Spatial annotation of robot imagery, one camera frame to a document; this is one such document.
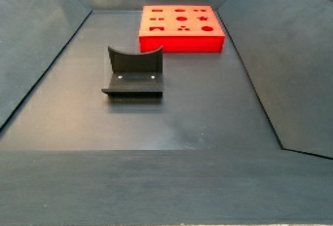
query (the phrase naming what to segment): shape sorter hole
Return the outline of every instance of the shape sorter hole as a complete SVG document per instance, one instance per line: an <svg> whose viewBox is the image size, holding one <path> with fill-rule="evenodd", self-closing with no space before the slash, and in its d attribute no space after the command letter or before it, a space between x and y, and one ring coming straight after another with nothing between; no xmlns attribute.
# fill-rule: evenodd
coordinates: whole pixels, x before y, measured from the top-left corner
<svg viewBox="0 0 333 226"><path fill-rule="evenodd" d="M165 31L165 28L163 27L150 27L150 31Z"/></svg>
<svg viewBox="0 0 333 226"><path fill-rule="evenodd" d="M185 20L187 20L187 18L186 17L178 17L177 20L185 21Z"/></svg>
<svg viewBox="0 0 333 226"><path fill-rule="evenodd" d="M179 30L179 31L190 31L191 29L190 29L189 27L186 27L186 26L181 26L181 27L178 28L178 30Z"/></svg>
<svg viewBox="0 0 333 226"><path fill-rule="evenodd" d="M198 20L209 20L206 17L199 17Z"/></svg>
<svg viewBox="0 0 333 226"><path fill-rule="evenodd" d="M214 28L210 26L203 26L202 30L210 32L210 31L214 31Z"/></svg>

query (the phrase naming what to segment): red shape sorter block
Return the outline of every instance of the red shape sorter block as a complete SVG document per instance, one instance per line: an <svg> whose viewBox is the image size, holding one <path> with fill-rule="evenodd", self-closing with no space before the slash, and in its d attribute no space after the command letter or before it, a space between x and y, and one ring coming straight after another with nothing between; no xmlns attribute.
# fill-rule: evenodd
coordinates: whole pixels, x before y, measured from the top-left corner
<svg viewBox="0 0 333 226"><path fill-rule="evenodd" d="M140 52L163 46L170 53L219 53L225 34L211 6L144 6Z"/></svg>

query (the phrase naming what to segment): black bracket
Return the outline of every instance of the black bracket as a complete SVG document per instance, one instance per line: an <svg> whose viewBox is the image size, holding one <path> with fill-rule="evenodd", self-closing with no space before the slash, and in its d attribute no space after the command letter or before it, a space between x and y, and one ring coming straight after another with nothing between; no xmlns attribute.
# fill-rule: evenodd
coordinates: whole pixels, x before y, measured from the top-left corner
<svg viewBox="0 0 333 226"><path fill-rule="evenodd" d="M163 48L146 54L127 54L108 47L112 66L110 87L102 92L115 94L163 94Z"/></svg>

